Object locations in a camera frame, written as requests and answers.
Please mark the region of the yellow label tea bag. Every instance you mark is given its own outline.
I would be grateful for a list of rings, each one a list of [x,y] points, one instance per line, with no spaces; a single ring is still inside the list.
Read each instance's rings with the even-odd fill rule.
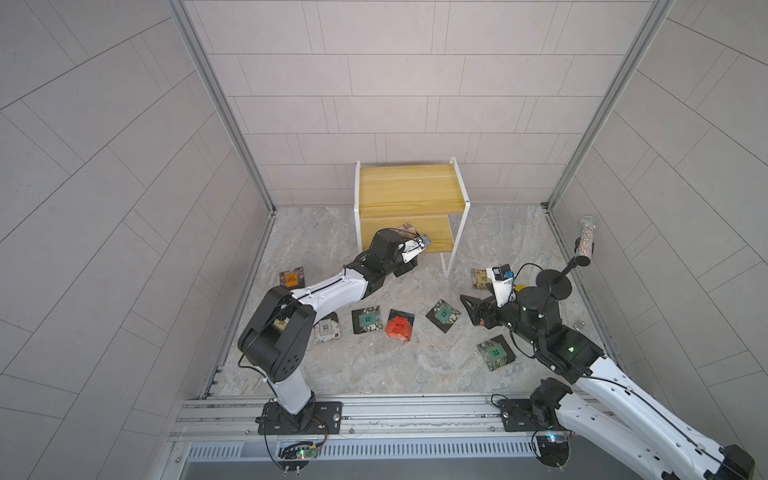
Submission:
[[[486,269],[472,269],[472,285],[474,289],[484,290],[488,287],[491,281],[488,278]]]

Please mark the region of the dark green tea bag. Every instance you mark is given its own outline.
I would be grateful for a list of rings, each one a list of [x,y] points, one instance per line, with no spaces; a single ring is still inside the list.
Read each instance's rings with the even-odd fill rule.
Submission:
[[[509,343],[502,335],[480,342],[477,350],[490,371],[498,370],[516,359]]]

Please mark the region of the green label tea bag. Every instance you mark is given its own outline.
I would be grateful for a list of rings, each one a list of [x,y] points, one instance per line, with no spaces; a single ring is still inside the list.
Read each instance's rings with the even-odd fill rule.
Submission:
[[[443,333],[447,333],[460,316],[461,312],[443,299],[438,300],[426,314],[426,318]]]

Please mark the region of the floral tea bag shelf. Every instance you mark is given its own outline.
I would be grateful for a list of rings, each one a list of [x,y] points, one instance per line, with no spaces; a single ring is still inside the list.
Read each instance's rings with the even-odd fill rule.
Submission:
[[[419,237],[418,231],[415,229],[415,227],[410,222],[406,222],[406,223],[396,227],[396,230],[401,235],[406,236],[408,238]]]

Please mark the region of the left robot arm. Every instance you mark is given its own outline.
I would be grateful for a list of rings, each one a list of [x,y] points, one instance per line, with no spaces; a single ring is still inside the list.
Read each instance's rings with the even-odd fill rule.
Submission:
[[[314,326],[372,295],[389,275],[399,277],[415,268],[418,255],[430,245],[426,235],[385,228],[337,275],[306,288],[271,288],[238,339],[238,366],[263,375],[283,413],[294,420],[311,418],[315,395],[299,366]]]

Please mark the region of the white label tea bag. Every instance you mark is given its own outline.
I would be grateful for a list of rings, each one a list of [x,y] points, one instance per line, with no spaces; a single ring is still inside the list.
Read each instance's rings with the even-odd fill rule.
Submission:
[[[313,327],[314,343],[326,343],[338,339],[341,336],[341,329],[336,312],[331,312],[320,319]]]

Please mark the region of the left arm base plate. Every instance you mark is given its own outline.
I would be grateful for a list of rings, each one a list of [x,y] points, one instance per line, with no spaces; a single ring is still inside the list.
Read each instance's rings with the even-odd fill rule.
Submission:
[[[260,435],[338,434],[342,419],[342,402],[311,400],[293,415],[277,402],[267,403],[256,418]]]

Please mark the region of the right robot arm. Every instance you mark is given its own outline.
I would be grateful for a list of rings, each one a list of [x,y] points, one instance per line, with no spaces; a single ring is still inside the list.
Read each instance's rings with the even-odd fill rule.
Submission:
[[[596,343],[563,324],[547,290],[526,287],[504,305],[494,297],[460,300],[473,323],[508,328],[552,371],[527,401],[499,406],[505,419],[529,422],[537,446],[551,443],[550,431],[570,431],[644,479],[753,478],[747,451],[720,445],[645,392]]]

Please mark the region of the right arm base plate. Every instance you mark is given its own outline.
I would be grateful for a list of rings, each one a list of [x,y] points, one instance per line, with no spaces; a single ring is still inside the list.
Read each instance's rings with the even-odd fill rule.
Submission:
[[[542,401],[500,399],[496,401],[506,432],[564,431],[556,410]]]

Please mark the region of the red tea bag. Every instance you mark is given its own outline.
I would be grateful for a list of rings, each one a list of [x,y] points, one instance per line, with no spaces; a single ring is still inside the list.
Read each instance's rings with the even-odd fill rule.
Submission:
[[[409,342],[412,338],[415,316],[411,313],[391,309],[385,332],[390,338]]]

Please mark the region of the black green tea bag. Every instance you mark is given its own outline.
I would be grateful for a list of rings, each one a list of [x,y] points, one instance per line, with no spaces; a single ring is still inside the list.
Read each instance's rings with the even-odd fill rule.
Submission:
[[[351,315],[354,334],[363,334],[382,330],[384,328],[379,306],[353,310]]]

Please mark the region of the orange tea bag shelf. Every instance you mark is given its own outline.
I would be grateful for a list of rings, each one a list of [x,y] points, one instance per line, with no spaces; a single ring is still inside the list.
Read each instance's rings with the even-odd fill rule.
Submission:
[[[279,283],[289,290],[304,288],[306,286],[304,269],[302,267],[297,267],[291,270],[281,271],[279,273]]]

